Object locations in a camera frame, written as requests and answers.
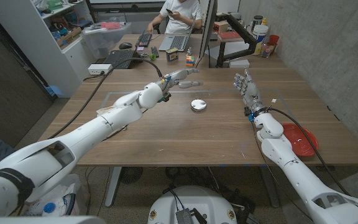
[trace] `mouse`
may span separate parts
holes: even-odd
[[[119,45],[118,48],[121,49],[121,50],[129,49],[129,48],[132,48],[132,44],[131,43],[122,43],[122,44]]]

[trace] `black monitor stand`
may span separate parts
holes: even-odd
[[[247,50],[241,50],[239,52],[224,55],[224,48],[226,46],[226,42],[221,41],[218,60],[216,62],[216,68],[221,68],[223,66],[223,62],[227,60],[253,54],[255,52],[257,43],[256,39],[251,34],[249,34],[248,31],[246,31],[244,27],[232,15],[225,15],[223,20],[227,20],[227,23],[229,23],[229,25],[240,35],[240,37],[244,40],[246,44],[249,44],[249,47]]]

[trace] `power strip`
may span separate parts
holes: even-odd
[[[100,75],[100,73],[104,72],[107,74],[110,69],[112,69],[111,64],[92,64],[89,66],[88,71],[91,75]]]

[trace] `red bowl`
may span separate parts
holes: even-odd
[[[282,124],[284,127],[284,135],[291,142],[292,151],[297,156],[312,156],[316,152],[311,147],[305,135],[302,133],[301,129],[295,124]],[[318,150],[318,141],[316,137],[308,131],[306,128],[302,127],[305,130],[305,133],[310,138],[311,142]]]

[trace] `table leg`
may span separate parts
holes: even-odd
[[[113,167],[112,168],[110,186],[109,186],[109,190],[107,192],[106,201],[105,201],[106,207],[111,207],[112,203],[114,202],[114,196],[116,194],[118,180],[119,180],[119,174],[121,173],[121,168],[122,167]]]
[[[270,199],[270,204],[273,208],[278,208],[280,206],[280,201],[278,201],[278,195],[272,174],[269,172],[269,169],[267,167],[259,167],[259,169],[266,186],[267,194]]]

